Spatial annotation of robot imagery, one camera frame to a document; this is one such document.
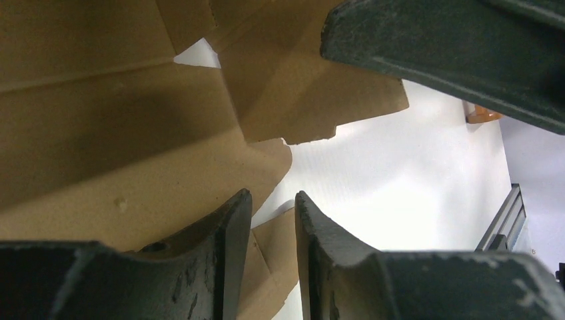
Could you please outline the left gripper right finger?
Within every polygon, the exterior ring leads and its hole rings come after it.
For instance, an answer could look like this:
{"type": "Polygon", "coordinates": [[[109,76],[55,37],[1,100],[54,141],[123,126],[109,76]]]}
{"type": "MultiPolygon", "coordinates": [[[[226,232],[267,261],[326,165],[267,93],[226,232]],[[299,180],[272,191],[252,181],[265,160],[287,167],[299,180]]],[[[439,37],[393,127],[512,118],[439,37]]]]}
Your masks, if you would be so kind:
{"type": "Polygon", "coordinates": [[[379,251],[295,197],[305,319],[563,319],[564,290],[535,258],[495,251],[379,251]]]}

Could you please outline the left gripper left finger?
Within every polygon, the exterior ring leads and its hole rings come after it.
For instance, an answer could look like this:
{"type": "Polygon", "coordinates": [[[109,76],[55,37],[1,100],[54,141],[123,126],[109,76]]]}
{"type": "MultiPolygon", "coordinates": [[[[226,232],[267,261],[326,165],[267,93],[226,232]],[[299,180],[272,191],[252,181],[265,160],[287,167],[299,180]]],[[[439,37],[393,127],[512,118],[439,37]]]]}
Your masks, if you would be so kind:
{"type": "Polygon", "coordinates": [[[139,251],[97,241],[1,243],[2,319],[235,319],[251,231],[241,189],[139,251]]]}

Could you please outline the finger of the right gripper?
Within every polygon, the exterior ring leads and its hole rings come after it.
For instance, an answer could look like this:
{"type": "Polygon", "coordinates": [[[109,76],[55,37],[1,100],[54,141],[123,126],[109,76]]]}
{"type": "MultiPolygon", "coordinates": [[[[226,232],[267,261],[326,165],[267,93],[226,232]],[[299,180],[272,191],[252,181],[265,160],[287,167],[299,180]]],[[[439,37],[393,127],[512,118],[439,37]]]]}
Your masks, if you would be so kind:
{"type": "Polygon", "coordinates": [[[345,1],[320,54],[564,133],[563,1],[345,1]]]}

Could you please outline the brown cardboard box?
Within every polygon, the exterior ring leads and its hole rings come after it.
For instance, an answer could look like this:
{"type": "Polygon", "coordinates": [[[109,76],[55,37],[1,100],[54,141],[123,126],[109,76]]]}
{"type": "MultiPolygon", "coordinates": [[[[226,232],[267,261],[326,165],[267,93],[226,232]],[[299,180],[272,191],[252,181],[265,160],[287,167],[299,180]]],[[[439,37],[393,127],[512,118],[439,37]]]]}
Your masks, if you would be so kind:
{"type": "MultiPolygon", "coordinates": [[[[290,145],[407,109],[399,79],[320,57],[334,1],[2,1],[1,243],[139,251],[247,189],[290,145]]],[[[298,281],[294,214],[251,227],[235,319],[298,281]]]]}

